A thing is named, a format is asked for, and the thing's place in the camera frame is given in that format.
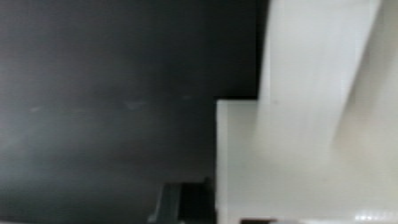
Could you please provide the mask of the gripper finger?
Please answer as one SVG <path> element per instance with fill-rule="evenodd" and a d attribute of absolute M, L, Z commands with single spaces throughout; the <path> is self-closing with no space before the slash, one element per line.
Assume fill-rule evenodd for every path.
<path fill-rule="evenodd" d="M 214 190 L 205 183 L 168 183 L 148 224 L 216 224 Z"/>

